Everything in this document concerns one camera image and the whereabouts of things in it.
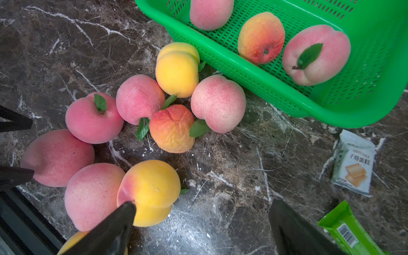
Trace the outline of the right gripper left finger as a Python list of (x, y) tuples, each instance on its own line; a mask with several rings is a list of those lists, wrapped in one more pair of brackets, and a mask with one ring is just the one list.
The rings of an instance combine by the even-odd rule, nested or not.
[[(130, 241), (136, 212), (136, 206), (132, 202), (122, 204), (97, 225), (92, 233), (89, 233), (78, 244), (68, 250), (66, 255), (75, 255), (82, 252), (89, 254), (92, 251), (123, 254)], [(106, 231), (107, 233), (98, 236), (98, 231)]]

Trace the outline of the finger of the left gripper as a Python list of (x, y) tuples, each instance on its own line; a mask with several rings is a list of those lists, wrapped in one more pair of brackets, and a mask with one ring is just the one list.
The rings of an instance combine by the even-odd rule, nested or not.
[(1, 122), (1, 132), (12, 132), (31, 129), (33, 120), (1, 106), (1, 117), (6, 122)]
[(30, 182), (35, 174), (34, 170), (20, 167), (1, 166), (1, 191), (12, 189)]

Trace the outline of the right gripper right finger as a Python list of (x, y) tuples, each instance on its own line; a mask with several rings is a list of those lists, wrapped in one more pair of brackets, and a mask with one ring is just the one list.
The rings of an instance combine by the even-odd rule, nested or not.
[(268, 218), (280, 255), (345, 254), (280, 199), (272, 202)]

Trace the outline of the yellow peach front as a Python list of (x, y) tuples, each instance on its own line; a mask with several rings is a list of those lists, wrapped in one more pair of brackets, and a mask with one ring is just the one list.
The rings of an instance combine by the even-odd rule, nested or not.
[[(75, 246), (76, 244), (78, 244), (84, 237), (86, 237), (89, 233), (92, 233), (93, 232), (93, 230), (92, 231), (86, 231), (86, 232), (81, 232), (81, 231), (79, 231), (79, 232), (77, 232), (76, 234), (74, 234), (72, 237), (70, 237), (67, 241), (66, 241), (66, 243), (65, 244), (63, 244), (63, 246), (60, 248), (60, 250), (59, 250), (59, 252), (57, 253), (57, 255), (66, 255), (66, 252), (68, 251), (68, 250), (70, 250), (73, 246)], [(98, 231), (98, 236), (101, 236), (101, 235), (106, 235), (106, 231)], [(127, 248), (127, 246), (126, 246), (126, 248), (125, 248), (125, 250), (124, 250), (124, 253), (122, 254), (122, 255), (128, 255), (129, 254), (129, 251), (128, 251), (128, 248)], [(89, 254), (85, 254), (84, 252), (82, 252), (82, 253), (80, 253), (80, 254), (76, 254), (76, 255), (117, 255), (117, 254), (115, 254), (115, 253), (110, 253), (110, 254), (107, 254), (106, 252), (104, 252), (104, 253), (99, 253), (99, 251), (92, 251), (91, 253), (89, 253)]]

